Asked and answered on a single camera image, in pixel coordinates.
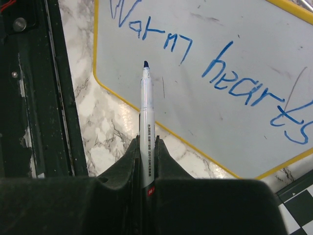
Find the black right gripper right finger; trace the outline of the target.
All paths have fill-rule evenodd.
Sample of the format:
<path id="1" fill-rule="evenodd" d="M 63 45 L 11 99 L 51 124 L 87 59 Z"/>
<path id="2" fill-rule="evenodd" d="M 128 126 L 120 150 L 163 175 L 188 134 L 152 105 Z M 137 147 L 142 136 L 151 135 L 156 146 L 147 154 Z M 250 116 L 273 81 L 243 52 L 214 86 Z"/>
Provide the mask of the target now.
<path id="1" fill-rule="evenodd" d="M 271 189 L 262 181 L 195 179 L 156 140 L 158 235 L 285 235 Z"/>

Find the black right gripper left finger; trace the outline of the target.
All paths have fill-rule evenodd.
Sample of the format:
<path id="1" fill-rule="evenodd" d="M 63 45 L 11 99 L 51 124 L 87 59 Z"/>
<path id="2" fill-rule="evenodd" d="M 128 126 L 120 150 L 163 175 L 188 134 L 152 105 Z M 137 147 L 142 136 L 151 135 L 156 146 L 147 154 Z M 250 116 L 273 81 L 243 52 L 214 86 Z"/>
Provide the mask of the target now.
<path id="1" fill-rule="evenodd" d="M 139 143 L 97 177 L 0 182 L 3 235 L 137 235 Z"/>

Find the white marker pen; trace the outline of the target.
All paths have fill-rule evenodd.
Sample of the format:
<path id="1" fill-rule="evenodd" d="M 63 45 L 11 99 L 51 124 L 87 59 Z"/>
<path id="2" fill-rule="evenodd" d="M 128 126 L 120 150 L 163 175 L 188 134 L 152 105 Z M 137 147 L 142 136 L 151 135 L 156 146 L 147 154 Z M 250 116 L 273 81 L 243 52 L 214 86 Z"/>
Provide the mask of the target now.
<path id="1" fill-rule="evenodd" d="M 144 61 L 140 81 L 139 147 L 142 162 L 142 188 L 146 197 L 155 192 L 155 113 L 153 81 L 149 63 Z"/>

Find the yellow framed whiteboard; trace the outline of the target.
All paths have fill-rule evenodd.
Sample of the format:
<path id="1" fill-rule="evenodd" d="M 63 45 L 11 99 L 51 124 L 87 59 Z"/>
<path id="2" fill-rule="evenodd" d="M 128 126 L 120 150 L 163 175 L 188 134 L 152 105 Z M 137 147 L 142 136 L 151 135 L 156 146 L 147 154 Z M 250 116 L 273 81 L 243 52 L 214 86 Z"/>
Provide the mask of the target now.
<path id="1" fill-rule="evenodd" d="M 313 152 L 313 14 L 288 0 L 97 0 L 93 73 L 235 177 Z"/>

